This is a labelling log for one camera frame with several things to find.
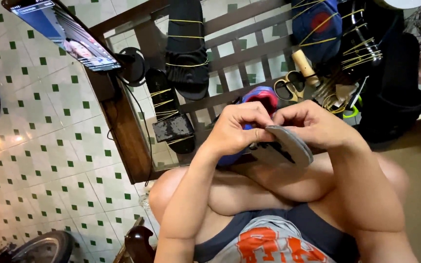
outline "hand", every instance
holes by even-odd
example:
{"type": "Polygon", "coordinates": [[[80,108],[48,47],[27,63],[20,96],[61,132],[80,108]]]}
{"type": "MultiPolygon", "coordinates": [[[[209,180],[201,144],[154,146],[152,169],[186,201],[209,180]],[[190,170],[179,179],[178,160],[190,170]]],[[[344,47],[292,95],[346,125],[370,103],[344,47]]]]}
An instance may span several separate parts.
{"type": "Polygon", "coordinates": [[[201,148],[210,150],[217,158],[236,154],[254,142],[273,141],[273,135],[263,129],[268,125],[274,123],[261,102],[228,105],[201,148]],[[256,127],[244,130],[245,124],[256,127]]]}
{"type": "Polygon", "coordinates": [[[273,120],[276,125],[286,126],[308,144],[322,149],[365,143],[354,128],[312,101],[280,109],[273,120]]]}

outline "phone screen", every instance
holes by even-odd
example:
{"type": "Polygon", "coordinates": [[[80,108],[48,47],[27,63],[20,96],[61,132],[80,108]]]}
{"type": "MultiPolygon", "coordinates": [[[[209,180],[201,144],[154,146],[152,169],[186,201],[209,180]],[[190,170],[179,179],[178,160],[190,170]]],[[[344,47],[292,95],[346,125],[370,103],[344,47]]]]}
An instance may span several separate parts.
{"type": "Polygon", "coordinates": [[[11,11],[92,71],[121,67],[110,50],[54,1],[37,0],[32,5],[12,7],[11,11]]]}

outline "smartphone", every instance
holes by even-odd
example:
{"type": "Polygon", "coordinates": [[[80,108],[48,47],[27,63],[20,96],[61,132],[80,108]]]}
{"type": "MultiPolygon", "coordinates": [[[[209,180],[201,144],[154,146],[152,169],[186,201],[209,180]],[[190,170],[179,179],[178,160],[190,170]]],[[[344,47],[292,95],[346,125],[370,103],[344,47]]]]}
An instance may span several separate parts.
{"type": "Polygon", "coordinates": [[[122,67],[114,53],[59,0],[3,0],[1,5],[92,71],[122,67]]]}

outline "gray t-shirt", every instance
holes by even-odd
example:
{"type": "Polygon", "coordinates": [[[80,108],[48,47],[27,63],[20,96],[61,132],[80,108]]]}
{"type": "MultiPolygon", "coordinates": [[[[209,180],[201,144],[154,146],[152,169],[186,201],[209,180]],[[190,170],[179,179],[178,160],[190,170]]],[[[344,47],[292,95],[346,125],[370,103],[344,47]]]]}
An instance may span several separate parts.
{"type": "Polygon", "coordinates": [[[335,263],[329,256],[305,241],[297,227],[279,216],[251,220],[208,263],[335,263]]]}

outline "knee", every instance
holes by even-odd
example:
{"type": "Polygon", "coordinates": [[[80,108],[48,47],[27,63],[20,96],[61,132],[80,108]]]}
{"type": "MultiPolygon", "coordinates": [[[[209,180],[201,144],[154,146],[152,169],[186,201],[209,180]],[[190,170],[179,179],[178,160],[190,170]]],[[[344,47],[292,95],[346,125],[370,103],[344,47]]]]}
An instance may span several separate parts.
{"type": "Polygon", "coordinates": [[[168,170],[152,186],[149,193],[149,206],[159,223],[161,223],[165,208],[187,169],[180,167],[168,170]]]}
{"type": "Polygon", "coordinates": [[[404,204],[410,186],[407,172],[393,160],[388,159],[379,153],[377,156],[384,175],[392,184],[395,192],[401,200],[401,203],[404,204]]]}

